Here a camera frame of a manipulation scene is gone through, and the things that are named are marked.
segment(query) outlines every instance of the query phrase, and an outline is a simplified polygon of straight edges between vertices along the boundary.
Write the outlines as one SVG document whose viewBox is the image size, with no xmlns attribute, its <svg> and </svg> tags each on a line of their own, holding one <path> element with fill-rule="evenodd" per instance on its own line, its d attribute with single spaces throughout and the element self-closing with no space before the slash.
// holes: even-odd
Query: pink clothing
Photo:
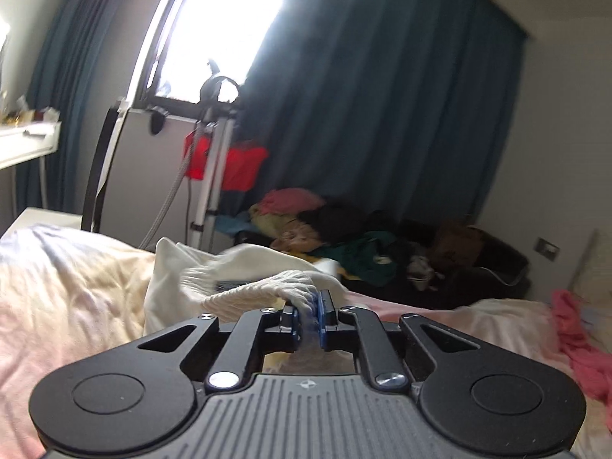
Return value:
<svg viewBox="0 0 612 459">
<path fill-rule="evenodd" d="M 606 406 L 606 425 L 612 431 L 612 355 L 589 344 L 580 323 L 579 303 L 567 290 L 553 293 L 553 316 L 561 352 L 570 358 L 576 381 L 585 395 Z"/>
<path fill-rule="evenodd" d="M 261 202 L 259 212 L 262 214 L 297 215 L 304 210 L 314 210 L 325 205 L 325 200 L 312 191 L 304 188 L 285 188 L 268 191 Z"/>
</svg>

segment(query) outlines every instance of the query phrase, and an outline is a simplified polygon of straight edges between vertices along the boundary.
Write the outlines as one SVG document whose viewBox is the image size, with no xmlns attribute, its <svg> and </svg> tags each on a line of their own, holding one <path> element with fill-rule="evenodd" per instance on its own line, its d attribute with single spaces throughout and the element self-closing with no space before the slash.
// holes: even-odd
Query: teal curtain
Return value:
<svg viewBox="0 0 612 459">
<path fill-rule="evenodd" d="M 66 0 L 57 13 L 38 57 L 27 99 L 32 108 L 60 111 L 59 148 L 47 157 L 49 206 L 75 208 L 81 123 L 102 43 L 122 0 Z M 17 203 L 41 206 L 38 162 L 17 167 Z"/>
<path fill-rule="evenodd" d="M 479 211 L 524 32 L 489 0 L 284 0 L 244 85 L 270 151 L 242 206 L 304 187 L 429 223 Z"/>
</svg>

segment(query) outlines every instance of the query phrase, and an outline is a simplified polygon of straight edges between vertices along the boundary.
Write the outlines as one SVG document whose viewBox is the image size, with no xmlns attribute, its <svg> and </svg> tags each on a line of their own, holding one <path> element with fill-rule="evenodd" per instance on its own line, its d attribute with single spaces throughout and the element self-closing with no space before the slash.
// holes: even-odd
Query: desk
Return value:
<svg viewBox="0 0 612 459">
<path fill-rule="evenodd" d="M 0 126 L 0 169 L 38 158 L 43 208 L 48 207 L 45 155 L 57 151 L 60 128 L 61 122 L 34 122 L 17 127 Z"/>
</svg>

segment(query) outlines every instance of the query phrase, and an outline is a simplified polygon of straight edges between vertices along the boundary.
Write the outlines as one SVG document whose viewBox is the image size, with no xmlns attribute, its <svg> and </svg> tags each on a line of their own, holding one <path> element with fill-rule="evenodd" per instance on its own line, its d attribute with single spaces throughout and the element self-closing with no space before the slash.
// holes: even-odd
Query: window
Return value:
<svg viewBox="0 0 612 459">
<path fill-rule="evenodd" d="M 210 77 L 211 59 L 223 75 L 242 84 L 282 1 L 171 2 L 149 54 L 140 98 L 173 114 L 189 115 L 189 105 L 200 100 L 200 88 Z M 232 99 L 232 94 L 235 90 L 228 86 L 220 99 Z"/>
<path fill-rule="evenodd" d="M 4 47 L 9 31 L 10 26 L 0 17 L 0 51 L 2 51 L 2 48 Z"/>
</svg>

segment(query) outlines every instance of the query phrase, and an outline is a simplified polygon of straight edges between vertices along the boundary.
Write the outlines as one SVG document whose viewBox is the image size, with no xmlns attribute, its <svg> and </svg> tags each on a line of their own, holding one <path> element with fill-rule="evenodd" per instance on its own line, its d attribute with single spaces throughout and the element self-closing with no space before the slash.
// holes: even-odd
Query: white shelf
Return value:
<svg viewBox="0 0 612 459">
<path fill-rule="evenodd" d="M 60 128 L 60 122 L 0 127 L 0 169 L 57 151 Z"/>
</svg>

